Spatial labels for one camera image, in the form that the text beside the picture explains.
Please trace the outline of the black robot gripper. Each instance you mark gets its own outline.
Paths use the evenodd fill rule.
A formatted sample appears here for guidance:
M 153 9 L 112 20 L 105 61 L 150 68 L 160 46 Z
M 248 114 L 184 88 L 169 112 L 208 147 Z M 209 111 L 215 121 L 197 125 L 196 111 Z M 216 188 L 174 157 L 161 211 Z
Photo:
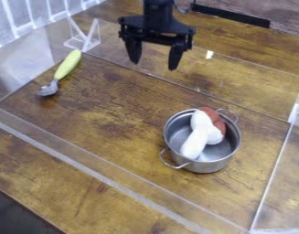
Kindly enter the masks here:
M 142 0 L 142 14 L 121 16 L 121 38 L 129 60 L 136 64 L 141 57 L 141 43 L 172 46 L 168 55 L 168 69 L 177 68 L 184 50 L 192 48 L 192 27 L 180 23 L 172 14 L 174 0 Z

